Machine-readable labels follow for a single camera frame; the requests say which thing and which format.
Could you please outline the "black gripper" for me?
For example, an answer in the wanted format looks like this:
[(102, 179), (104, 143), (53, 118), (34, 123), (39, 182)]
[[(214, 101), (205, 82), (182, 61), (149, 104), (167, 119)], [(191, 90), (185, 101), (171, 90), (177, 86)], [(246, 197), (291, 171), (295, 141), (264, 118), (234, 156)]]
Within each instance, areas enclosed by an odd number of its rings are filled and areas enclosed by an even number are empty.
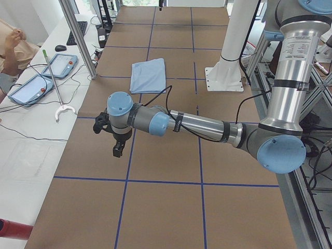
[(95, 117), (95, 122), (93, 125), (93, 131), (95, 134), (99, 134), (101, 131), (111, 133), (116, 140), (116, 145), (113, 147), (113, 156), (122, 157), (123, 150), (126, 145), (126, 141), (132, 136), (132, 128), (116, 128), (111, 124), (109, 114), (107, 111), (101, 112), (97, 117)]

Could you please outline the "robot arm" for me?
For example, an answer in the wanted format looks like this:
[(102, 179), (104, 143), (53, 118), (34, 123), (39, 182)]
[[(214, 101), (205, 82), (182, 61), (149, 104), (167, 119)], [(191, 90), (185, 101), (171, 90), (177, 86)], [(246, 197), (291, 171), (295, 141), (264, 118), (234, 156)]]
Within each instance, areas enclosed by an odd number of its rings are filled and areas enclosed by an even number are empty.
[[(206, 67), (208, 92), (241, 93), (241, 57), (260, 1), (235, 1), (219, 61)], [(189, 132), (214, 143), (229, 143), (255, 158), (267, 170), (285, 174), (299, 168), (306, 158), (301, 141), (300, 112), (309, 89), (314, 57), (322, 34), (331, 28), (329, 1), (267, 1), (263, 31), (268, 40), (281, 40), (282, 47), (266, 117), (258, 124), (239, 122), (239, 104), (234, 122), (221, 121), (170, 110), (168, 97), (172, 86), (160, 89), (146, 104), (134, 103), (131, 94), (112, 93), (105, 111), (96, 118), (93, 131), (113, 134), (113, 156), (121, 157), (126, 141), (138, 129), (164, 136), (167, 129)], [(166, 93), (165, 107), (149, 106)]]

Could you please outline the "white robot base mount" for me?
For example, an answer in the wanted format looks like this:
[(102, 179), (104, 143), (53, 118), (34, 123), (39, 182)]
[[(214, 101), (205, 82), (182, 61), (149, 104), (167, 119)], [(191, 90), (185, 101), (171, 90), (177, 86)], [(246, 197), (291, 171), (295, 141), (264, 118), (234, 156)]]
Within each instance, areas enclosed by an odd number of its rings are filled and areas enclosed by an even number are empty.
[(260, 1), (234, 1), (220, 60), (214, 67), (205, 68), (208, 91), (242, 92), (241, 54), (250, 27), (255, 20)]

